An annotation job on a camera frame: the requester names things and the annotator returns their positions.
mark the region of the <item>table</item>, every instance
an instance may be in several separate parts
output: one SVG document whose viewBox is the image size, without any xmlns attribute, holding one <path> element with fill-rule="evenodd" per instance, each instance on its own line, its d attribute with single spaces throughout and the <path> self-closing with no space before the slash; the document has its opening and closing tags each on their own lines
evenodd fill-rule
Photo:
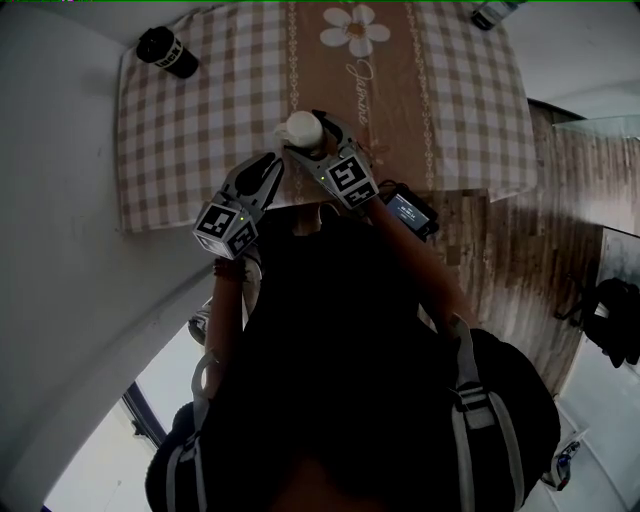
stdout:
<svg viewBox="0 0 640 512">
<path fill-rule="evenodd" d="M 276 124 L 297 109 L 357 130 L 377 180 L 420 193 L 536 185 L 529 110 L 501 27 L 468 4 L 233 3 L 172 30 L 200 59 L 186 80 L 122 59 L 118 186 L 128 232 L 191 224 L 228 170 L 280 152 Z M 292 162 L 274 206 L 327 199 Z"/>
</svg>

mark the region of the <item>white flower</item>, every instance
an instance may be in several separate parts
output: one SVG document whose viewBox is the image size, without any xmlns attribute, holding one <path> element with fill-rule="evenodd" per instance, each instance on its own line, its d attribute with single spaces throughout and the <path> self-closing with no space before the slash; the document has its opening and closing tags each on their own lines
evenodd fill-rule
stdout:
<svg viewBox="0 0 640 512">
<path fill-rule="evenodd" d="M 371 41 L 386 41 L 391 35 L 384 25 L 371 24 L 375 16 L 373 9 L 366 5 L 356 6 L 351 16 L 337 7 L 327 9 L 324 19 L 335 28 L 323 30 L 320 41 L 327 46 L 342 46 L 348 42 L 354 57 L 366 57 L 373 51 Z"/>
</svg>

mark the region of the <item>wooden floor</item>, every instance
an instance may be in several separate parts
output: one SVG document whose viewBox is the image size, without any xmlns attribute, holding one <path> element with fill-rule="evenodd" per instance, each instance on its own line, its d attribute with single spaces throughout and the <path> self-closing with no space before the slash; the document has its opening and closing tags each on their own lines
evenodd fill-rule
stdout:
<svg viewBox="0 0 640 512">
<path fill-rule="evenodd" d="M 555 393 L 581 335 L 553 316 L 577 300 L 566 273 L 584 276 L 597 262 L 601 225 L 640 234 L 640 142 L 556 132 L 553 123 L 568 118 L 535 106 L 531 115 L 537 189 L 494 203 L 477 191 L 427 195 L 441 226 L 428 243 L 457 273 L 484 328 L 522 350 Z M 311 208 L 300 214 L 304 222 Z"/>
</svg>

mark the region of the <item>electronic device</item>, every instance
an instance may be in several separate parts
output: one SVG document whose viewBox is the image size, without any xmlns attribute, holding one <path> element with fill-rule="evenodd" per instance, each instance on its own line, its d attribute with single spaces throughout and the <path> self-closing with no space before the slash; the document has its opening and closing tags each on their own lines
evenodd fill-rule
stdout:
<svg viewBox="0 0 640 512">
<path fill-rule="evenodd" d="M 425 241 L 427 236 L 438 231 L 438 214 L 422 199 L 416 196 L 404 183 L 398 183 L 386 197 L 387 209 L 406 226 Z"/>
</svg>

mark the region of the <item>small screen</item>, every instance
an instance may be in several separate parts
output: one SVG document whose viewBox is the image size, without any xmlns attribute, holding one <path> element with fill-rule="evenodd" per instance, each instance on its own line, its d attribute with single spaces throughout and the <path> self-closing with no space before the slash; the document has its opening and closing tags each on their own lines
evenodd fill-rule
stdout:
<svg viewBox="0 0 640 512">
<path fill-rule="evenodd" d="M 387 208 L 414 231 L 418 231 L 424 227 L 427 222 L 429 222 L 428 217 L 424 213 L 418 210 L 400 194 L 393 196 L 391 201 L 387 204 Z"/>
</svg>

